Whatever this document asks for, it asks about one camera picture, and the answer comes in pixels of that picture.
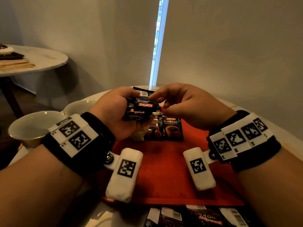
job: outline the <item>table leg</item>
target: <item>table leg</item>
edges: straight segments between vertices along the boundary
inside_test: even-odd
[[[20,118],[24,116],[10,86],[10,78],[9,77],[0,77],[0,89],[5,96],[7,102],[9,103],[11,109],[13,110],[15,116]]]

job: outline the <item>ceramic bowl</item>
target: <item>ceramic bowl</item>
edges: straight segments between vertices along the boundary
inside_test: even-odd
[[[28,114],[9,126],[9,135],[26,147],[36,147],[49,132],[48,128],[65,118],[66,116],[58,111],[39,111]]]
[[[96,103],[96,100],[80,100],[73,103],[70,103],[67,105],[63,113],[69,117],[73,114],[82,114],[86,111],[89,111],[89,109]]]

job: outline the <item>dark floor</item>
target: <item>dark floor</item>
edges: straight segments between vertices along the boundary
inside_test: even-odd
[[[54,110],[51,107],[36,103],[36,96],[28,93],[22,88],[13,84],[11,87],[25,115],[37,111]],[[18,146],[20,145],[18,141],[12,139],[7,133],[7,129],[9,128],[10,124],[16,119],[17,118],[14,116],[13,111],[7,103],[3,93],[0,91],[0,169],[6,167],[10,163],[17,153]]]

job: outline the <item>hand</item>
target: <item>hand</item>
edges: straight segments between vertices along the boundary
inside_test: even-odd
[[[143,127],[149,125],[153,118],[149,121],[139,122],[136,120],[125,121],[122,119],[126,107],[128,97],[137,97],[139,91],[131,87],[115,88],[104,94],[89,110],[94,116],[99,118],[115,135],[116,140],[122,140],[131,135],[134,131],[139,131]]]
[[[208,92],[190,84],[165,85],[149,99],[159,103],[165,100],[165,115],[182,118],[202,130],[212,130],[236,114]]]

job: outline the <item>wall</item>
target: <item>wall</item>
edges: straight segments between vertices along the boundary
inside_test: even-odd
[[[303,139],[303,0],[169,0],[158,85],[182,82]]]
[[[43,104],[149,83],[159,0],[0,0],[0,42],[54,49],[55,71],[16,76]]]

